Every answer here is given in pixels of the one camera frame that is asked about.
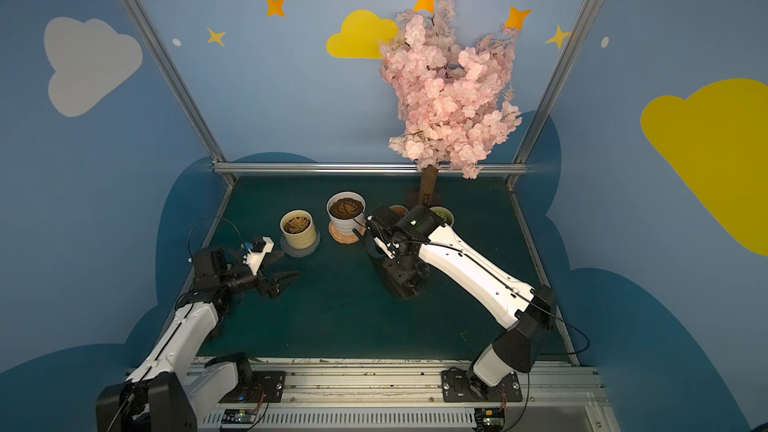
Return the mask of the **dark green watering can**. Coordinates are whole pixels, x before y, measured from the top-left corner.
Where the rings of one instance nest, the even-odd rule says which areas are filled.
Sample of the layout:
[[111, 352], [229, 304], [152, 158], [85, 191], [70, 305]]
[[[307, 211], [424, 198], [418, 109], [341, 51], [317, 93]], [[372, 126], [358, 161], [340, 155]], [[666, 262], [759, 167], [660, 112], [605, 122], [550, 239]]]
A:
[[389, 292], [395, 297], [407, 300], [418, 296], [430, 275], [429, 265], [418, 257], [416, 246], [400, 244], [400, 248], [387, 256], [375, 243], [371, 234], [354, 231], [364, 245], [366, 252], [382, 278]]

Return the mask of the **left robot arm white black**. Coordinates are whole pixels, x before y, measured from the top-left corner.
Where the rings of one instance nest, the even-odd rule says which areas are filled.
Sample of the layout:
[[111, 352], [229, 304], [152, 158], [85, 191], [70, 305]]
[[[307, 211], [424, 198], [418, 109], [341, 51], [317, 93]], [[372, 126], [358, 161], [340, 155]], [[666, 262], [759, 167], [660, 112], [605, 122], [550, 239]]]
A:
[[235, 295], [255, 289], [275, 298], [297, 276], [263, 273], [284, 255], [270, 238], [243, 248], [238, 265], [228, 265], [221, 249], [201, 249], [192, 256], [192, 290], [179, 297], [171, 324], [146, 359], [124, 382], [101, 392], [95, 405], [98, 430], [195, 431], [220, 402], [254, 403], [239, 418], [258, 425], [270, 404], [281, 402], [285, 373], [256, 372], [243, 352], [215, 357], [193, 382], [183, 382], [202, 344], [220, 330]]

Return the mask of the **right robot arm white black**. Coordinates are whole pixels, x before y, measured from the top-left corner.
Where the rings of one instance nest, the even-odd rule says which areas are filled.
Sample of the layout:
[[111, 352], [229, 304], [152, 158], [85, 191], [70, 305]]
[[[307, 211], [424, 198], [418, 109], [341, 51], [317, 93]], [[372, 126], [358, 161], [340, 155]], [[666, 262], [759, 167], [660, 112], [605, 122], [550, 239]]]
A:
[[461, 286], [503, 328], [472, 363], [467, 380], [485, 392], [515, 372], [531, 371], [556, 327], [557, 295], [503, 271], [425, 206], [400, 216], [387, 206], [365, 218], [365, 247], [397, 296], [416, 296], [432, 269]]

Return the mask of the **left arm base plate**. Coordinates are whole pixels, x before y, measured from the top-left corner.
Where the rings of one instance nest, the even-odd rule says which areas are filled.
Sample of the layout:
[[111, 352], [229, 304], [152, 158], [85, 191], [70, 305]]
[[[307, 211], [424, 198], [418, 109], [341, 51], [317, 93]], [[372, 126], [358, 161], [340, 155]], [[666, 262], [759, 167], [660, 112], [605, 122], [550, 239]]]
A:
[[223, 396], [220, 403], [281, 403], [285, 391], [285, 380], [285, 371], [254, 371], [248, 381], [240, 381]]

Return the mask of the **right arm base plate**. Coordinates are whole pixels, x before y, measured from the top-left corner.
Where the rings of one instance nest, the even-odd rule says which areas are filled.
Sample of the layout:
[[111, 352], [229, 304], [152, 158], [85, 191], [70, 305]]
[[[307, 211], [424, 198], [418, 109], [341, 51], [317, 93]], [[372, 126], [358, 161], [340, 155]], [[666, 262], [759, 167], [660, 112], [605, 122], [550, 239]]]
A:
[[457, 367], [440, 372], [443, 400], [446, 403], [494, 402], [518, 403], [524, 394], [516, 372], [507, 374], [496, 386], [487, 386], [480, 379]]

